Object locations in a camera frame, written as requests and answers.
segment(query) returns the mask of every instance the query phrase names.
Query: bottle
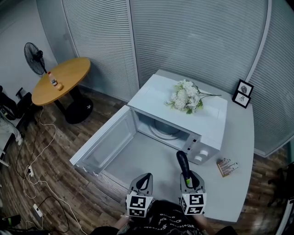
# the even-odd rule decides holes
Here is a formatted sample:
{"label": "bottle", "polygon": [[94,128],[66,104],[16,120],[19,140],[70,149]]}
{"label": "bottle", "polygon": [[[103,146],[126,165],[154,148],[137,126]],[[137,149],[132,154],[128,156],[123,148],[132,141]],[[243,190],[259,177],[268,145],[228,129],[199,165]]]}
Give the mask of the bottle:
{"label": "bottle", "polygon": [[51,72],[48,72],[49,80],[53,86],[57,86],[58,82],[56,81],[54,75]]}

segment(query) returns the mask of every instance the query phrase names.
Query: window blind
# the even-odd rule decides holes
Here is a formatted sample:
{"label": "window blind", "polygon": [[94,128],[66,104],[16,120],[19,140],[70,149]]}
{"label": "window blind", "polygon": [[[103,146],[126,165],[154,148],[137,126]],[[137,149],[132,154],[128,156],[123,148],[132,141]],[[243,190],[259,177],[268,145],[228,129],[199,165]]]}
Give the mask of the window blind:
{"label": "window blind", "polygon": [[130,0],[140,86],[158,69],[226,92],[245,79],[264,30],[266,0]]}
{"label": "window blind", "polygon": [[90,86],[129,101],[138,91],[125,0],[63,0],[69,28],[81,57],[88,57]]}
{"label": "window blind", "polygon": [[265,155],[294,135],[294,12],[285,0],[273,0],[271,22],[256,69],[255,148]]}

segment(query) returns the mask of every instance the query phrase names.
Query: round wooden table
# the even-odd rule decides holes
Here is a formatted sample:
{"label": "round wooden table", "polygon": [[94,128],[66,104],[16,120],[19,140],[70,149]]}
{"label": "round wooden table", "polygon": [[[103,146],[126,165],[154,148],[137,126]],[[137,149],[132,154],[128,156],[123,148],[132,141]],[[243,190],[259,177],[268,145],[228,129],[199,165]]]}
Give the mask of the round wooden table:
{"label": "round wooden table", "polygon": [[[87,75],[89,70],[90,61],[88,58],[74,58],[59,64],[51,69],[50,72],[54,75],[57,82],[63,84],[63,89],[58,90],[54,87],[49,80],[48,74],[45,74],[33,90],[33,103],[43,106],[55,102],[68,123],[76,124],[82,122],[92,112],[93,102],[83,97],[76,85]],[[58,99],[68,92],[73,98],[73,103],[65,109]]]}

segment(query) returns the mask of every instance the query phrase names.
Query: open microwave door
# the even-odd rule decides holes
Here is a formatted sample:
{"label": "open microwave door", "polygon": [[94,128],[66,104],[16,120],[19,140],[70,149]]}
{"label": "open microwave door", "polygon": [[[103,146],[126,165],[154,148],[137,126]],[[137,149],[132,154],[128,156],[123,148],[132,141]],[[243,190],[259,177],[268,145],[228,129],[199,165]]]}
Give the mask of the open microwave door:
{"label": "open microwave door", "polygon": [[100,173],[136,134],[132,112],[123,106],[70,159],[85,171]]}

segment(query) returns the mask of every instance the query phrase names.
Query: white cable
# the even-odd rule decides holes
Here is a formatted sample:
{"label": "white cable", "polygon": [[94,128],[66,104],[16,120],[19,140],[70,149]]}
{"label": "white cable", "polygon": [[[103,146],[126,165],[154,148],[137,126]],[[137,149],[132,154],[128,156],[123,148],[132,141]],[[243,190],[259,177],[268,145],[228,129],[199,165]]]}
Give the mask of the white cable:
{"label": "white cable", "polygon": [[28,224],[27,223],[32,223],[36,227],[37,230],[43,230],[43,222],[44,222],[44,217],[42,216],[42,228],[39,229],[33,222],[27,220],[26,221],[27,230],[28,230]]}
{"label": "white cable", "polygon": [[[43,126],[47,126],[47,125],[51,125],[51,126],[54,126],[55,127],[55,134],[54,134],[54,136],[53,136],[53,139],[51,140],[51,142],[43,149],[43,151],[35,158],[35,160],[33,160],[33,162],[30,164],[30,165],[27,165],[27,167],[26,167],[26,170],[25,170],[25,175],[27,175],[27,173],[28,173],[28,168],[38,159],[38,157],[44,152],[44,150],[46,149],[46,148],[48,148],[49,147],[49,145],[53,142],[53,140],[55,139],[55,136],[56,136],[56,134],[57,134],[57,128],[56,128],[56,126],[54,125],[54,124],[52,124],[52,123],[50,123],[50,124],[43,124],[42,122],[41,122],[41,115],[42,115],[42,113],[43,113],[43,111],[44,111],[44,107],[43,107],[43,110],[42,110],[42,112],[41,112],[41,114],[40,114],[40,117],[39,117],[39,123],[41,124],[41,125],[43,125]],[[39,183],[39,182],[43,182],[43,183],[46,183],[47,184],[47,186],[48,186],[48,188],[50,189],[50,191],[55,195],[55,197],[57,197],[59,200],[61,200],[62,202],[64,202],[65,204],[67,204],[68,206],[69,206],[69,208],[70,208],[70,210],[71,210],[71,212],[72,212],[72,214],[73,214],[73,216],[74,216],[74,218],[75,218],[75,220],[77,221],[77,223],[78,223],[78,225],[79,225],[79,228],[81,229],[81,231],[84,233],[84,234],[86,234],[84,231],[83,231],[83,229],[82,229],[82,227],[81,227],[81,225],[79,224],[79,222],[78,222],[78,219],[76,218],[76,216],[75,216],[75,214],[74,214],[74,212],[73,212],[73,210],[72,210],[72,208],[71,208],[71,206],[66,202],[66,201],[64,201],[64,200],[62,200],[61,198],[59,198],[57,195],[56,195],[56,193],[54,193],[53,191],[52,191],[52,189],[50,188],[50,186],[48,185],[48,183],[47,183],[47,181],[43,181],[43,180],[38,180],[38,182],[37,183],[33,183],[31,180],[30,180],[30,178],[29,178],[29,176],[28,176],[28,181],[33,185],[33,188],[34,188],[34,190],[35,190],[35,196],[34,197],[30,197],[29,195],[27,195],[27,193],[26,193],[26,191],[25,191],[25,189],[24,189],[24,180],[25,180],[25,178],[23,179],[23,192],[25,193],[25,195],[27,196],[27,197],[29,197],[30,199],[34,199],[36,196],[37,196],[37,190],[36,190],[36,188],[35,188],[35,185],[37,184],[37,183]]]}

